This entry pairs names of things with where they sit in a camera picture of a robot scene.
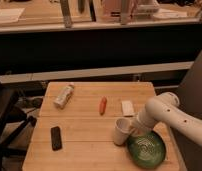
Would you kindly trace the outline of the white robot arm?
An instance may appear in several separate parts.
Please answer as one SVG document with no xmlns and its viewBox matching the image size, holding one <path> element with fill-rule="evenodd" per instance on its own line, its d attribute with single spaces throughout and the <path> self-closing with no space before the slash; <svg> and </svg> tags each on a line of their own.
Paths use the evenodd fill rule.
<svg viewBox="0 0 202 171">
<path fill-rule="evenodd" d="M 180 100 L 174 93 L 153 96 L 131 119 L 131 126 L 142 133 L 148 133 L 159 122 L 163 122 L 202 147 L 202 120 L 181 111 L 179 105 Z"/>
</svg>

